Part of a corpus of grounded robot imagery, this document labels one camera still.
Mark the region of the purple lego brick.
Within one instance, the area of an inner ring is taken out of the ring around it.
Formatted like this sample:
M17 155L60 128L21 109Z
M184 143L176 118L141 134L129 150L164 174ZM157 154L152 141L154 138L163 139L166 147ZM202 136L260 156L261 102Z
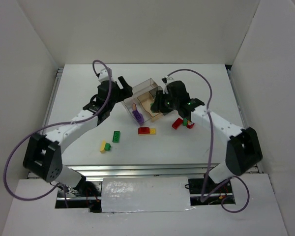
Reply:
M135 113L132 112L132 114L138 124L143 124L145 122L143 115L141 113L139 113L138 111Z

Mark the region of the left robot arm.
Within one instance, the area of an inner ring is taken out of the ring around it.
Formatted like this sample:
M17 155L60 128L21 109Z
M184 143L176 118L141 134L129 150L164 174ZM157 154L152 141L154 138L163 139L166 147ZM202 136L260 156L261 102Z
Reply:
M82 194L90 186L86 177L62 163L62 154L78 138L106 120L113 107L133 95L120 76L117 82L102 81L98 93L69 122L47 132L31 135L23 166L46 182L57 181Z

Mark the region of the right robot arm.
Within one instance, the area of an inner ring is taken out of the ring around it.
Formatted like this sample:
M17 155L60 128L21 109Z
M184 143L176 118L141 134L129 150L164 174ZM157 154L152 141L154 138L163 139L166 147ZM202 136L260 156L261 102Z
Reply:
M168 78L162 81L165 87L156 92L151 111L165 114L176 110L181 118L213 131L226 145L225 160L208 173L211 181L218 184L240 176L262 160L258 135L253 128L237 126L211 112L203 101L190 98L182 81L171 82Z

